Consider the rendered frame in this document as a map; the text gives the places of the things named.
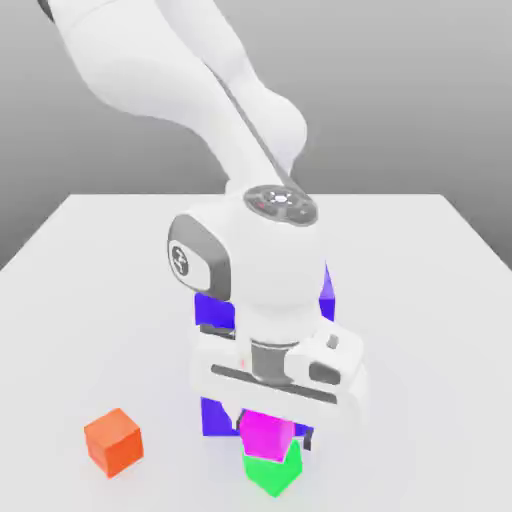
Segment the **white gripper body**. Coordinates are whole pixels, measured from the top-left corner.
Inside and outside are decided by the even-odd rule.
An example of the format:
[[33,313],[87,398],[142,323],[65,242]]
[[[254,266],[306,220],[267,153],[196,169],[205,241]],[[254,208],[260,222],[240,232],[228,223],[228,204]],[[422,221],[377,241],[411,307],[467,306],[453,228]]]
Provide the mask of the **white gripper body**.
[[363,343],[351,332],[323,332],[287,347],[255,343],[243,368],[233,339],[200,333],[191,361],[199,395],[230,408],[250,409],[320,428],[356,431],[367,420],[368,383]]

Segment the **small magenta cube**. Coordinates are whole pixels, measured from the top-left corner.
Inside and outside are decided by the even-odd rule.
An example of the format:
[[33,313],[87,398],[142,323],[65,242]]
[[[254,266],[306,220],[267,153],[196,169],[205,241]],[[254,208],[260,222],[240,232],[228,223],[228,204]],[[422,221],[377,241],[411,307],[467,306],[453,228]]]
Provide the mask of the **small magenta cube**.
[[283,463],[295,437],[295,423],[246,410],[239,432],[247,456]]

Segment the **small green cube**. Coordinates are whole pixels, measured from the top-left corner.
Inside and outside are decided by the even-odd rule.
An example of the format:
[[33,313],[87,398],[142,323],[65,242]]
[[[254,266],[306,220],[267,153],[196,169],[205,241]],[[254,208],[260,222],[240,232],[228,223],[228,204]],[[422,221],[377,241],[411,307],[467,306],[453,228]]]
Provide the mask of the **small green cube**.
[[278,497],[303,471],[301,447],[297,440],[290,444],[282,463],[270,459],[243,455],[247,478],[271,497]]

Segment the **small orange cube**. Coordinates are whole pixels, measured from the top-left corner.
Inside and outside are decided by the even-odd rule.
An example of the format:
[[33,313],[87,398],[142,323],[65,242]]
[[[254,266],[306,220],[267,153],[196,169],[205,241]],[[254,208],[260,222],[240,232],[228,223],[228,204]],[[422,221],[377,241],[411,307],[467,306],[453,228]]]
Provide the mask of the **small orange cube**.
[[144,457],[140,427],[120,408],[115,408],[84,427],[88,454],[113,478]]

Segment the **large blue box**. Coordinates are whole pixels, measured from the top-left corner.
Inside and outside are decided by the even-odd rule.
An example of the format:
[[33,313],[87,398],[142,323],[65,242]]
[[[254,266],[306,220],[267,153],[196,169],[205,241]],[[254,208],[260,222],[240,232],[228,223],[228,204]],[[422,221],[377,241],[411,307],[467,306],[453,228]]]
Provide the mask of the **large blue box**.
[[[325,270],[324,284],[319,296],[322,315],[335,320],[335,292],[328,270]],[[235,329],[235,308],[230,302],[223,302],[196,293],[194,296],[195,324],[226,329],[231,333]],[[238,436],[239,430],[232,425],[228,414],[218,401],[201,398],[202,433],[204,436]]]

